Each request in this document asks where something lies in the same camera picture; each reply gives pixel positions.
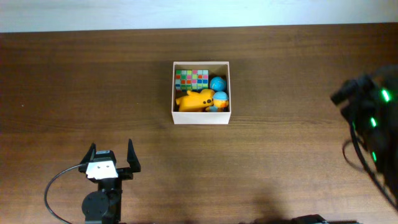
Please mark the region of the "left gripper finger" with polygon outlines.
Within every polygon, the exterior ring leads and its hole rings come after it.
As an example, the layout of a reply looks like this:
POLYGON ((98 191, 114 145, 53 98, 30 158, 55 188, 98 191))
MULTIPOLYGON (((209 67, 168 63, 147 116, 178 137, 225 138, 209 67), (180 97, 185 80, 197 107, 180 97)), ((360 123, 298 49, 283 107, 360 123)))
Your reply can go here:
POLYGON ((89 161, 91 161, 96 154, 96 144, 92 143, 88 152, 85 154, 83 159, 81 160, 80 164, 87 164, 89 161))
POLYGON ((139 163, 139 160, 138 160, 135 150, 134 150, 132 139, 129 139, 128 145, 127 145, 127 162, 129 163, 129 166, 132 170, 140 170, 141 169, 141 165, 139 163))

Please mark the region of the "yellow dog toy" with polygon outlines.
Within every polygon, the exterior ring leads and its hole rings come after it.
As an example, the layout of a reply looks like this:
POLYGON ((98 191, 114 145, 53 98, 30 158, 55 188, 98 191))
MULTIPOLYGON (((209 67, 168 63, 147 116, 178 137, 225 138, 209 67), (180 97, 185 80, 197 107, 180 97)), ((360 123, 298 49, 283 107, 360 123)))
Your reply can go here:
POLYGON ((214 90, 203 89, 201 92, 187 91, 186 96, 175 100, 179 112, 202 112, 206 107, 213 106, 214 90))

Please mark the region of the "rubiks cube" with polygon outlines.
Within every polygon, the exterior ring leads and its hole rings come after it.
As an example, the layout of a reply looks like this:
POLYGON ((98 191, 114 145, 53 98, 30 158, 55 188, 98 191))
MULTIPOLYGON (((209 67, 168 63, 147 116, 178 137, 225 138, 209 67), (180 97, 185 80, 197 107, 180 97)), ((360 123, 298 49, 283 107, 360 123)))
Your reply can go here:
POLYGON ((192 90, 202 90, 208 88, 209 71, 192 70, 190 81, 192 90))
POLYGON ((175 71, 175 89, 177 91, 192 90, 192 70, 175 71))

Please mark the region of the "yellow duck toy blue cap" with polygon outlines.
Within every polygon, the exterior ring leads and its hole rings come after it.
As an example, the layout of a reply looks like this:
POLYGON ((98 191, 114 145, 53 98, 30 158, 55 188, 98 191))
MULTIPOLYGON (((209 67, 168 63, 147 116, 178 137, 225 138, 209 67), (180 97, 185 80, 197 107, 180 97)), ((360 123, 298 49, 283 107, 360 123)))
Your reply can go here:
POLYGON ((205 109, 206 112, 225 112, 229 106, 229 96, 223 91, 217 91, 213 95, 213 106, 205 109))

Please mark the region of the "blue ball toy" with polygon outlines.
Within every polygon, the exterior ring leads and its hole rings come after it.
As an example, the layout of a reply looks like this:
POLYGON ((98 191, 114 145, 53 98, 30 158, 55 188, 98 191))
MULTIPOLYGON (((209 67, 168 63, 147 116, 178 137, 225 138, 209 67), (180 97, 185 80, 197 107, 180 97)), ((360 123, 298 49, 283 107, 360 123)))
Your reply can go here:
POLYGON ((222 77, 214 77, 210 81, 210 89, 217 91, 225 91, 227 89, 227 82, 222 77))

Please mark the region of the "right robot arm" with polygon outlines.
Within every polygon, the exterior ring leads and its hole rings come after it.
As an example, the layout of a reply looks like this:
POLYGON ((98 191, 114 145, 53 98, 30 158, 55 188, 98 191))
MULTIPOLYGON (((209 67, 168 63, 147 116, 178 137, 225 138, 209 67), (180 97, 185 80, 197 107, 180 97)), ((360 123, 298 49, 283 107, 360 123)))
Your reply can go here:
POLYGON ((397 193, 397 65, 345 81, 330 96, 349 125, 362 170, 397 193))

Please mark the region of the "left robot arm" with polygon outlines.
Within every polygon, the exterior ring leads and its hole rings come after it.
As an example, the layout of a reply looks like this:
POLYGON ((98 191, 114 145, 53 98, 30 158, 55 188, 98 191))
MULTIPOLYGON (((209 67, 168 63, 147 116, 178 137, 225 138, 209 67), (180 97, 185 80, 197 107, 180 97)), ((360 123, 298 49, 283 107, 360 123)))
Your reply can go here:
POLYGON ((78 170, 98 188, 83 199, 81 210, 85 223, 113 224, 121 221, 123 181, 132 180, 134 174, 141 171, 132 140, 127 144, 127 163, 127 167, 117 168, 112 150, 98 151, 94 143, 90 146, 78 170))

